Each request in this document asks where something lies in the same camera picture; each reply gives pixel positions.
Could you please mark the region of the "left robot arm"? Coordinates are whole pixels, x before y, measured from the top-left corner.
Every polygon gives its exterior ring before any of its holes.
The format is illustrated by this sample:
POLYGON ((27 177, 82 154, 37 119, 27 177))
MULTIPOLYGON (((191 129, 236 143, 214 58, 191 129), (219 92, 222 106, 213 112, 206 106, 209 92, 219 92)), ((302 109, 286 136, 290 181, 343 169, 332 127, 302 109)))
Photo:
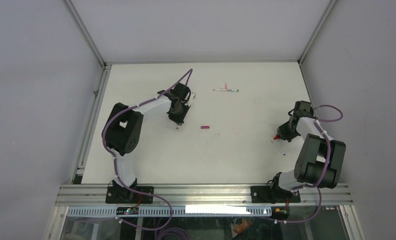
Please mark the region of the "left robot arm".
POLYGON ((180 127, 195 97, 196 94, 187 85, 178 83, 138 105, 127 106, 119 102, 113 106, 102 131, 102 143, 112 155, 115 172, 113 186, 117 189, 117 197, 124 203, 133 202, 141 193, 137 190, 137 177, 129 154, 139 144, 143 123, 167 115, 180 127))

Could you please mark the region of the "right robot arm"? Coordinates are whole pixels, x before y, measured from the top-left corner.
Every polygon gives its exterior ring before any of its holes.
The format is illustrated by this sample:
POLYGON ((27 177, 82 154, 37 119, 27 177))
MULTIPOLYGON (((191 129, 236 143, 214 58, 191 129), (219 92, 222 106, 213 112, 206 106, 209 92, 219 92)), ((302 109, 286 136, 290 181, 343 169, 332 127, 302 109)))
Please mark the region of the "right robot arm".
POLYGON ((278 172, 269 182, 268 196, 275 203, 293 198, 302 188, 335 188, 346 152, 346 144, 322 128, 310 102, 297 101, 287 114, 288 121, 277 128, 273 139, 290 143, 301 137, 303 145, 294 168, 278 172))

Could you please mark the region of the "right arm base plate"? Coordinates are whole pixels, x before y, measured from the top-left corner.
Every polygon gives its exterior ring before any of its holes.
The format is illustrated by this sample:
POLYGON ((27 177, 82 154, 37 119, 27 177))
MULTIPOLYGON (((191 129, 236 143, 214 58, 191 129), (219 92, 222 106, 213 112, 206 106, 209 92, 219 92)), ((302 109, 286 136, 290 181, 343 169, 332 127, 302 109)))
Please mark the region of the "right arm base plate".
POLYGON ((283 190, 277 186, 258 186, 254 185, 250 187, 251 202, 257 203, 300 203, 301 197, 298 193, 294 195, 292 192, 283 190))

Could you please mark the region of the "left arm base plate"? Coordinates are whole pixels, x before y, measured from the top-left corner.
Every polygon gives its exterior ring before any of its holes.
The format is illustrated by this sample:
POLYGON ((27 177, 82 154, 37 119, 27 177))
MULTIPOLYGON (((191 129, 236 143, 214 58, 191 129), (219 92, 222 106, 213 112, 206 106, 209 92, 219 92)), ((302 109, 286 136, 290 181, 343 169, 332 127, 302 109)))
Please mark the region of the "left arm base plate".
POLYGON ((152 204, 153 200, 152 196, 135 193, 119 185, 108 186, 105 197, 106 204, 152 204))

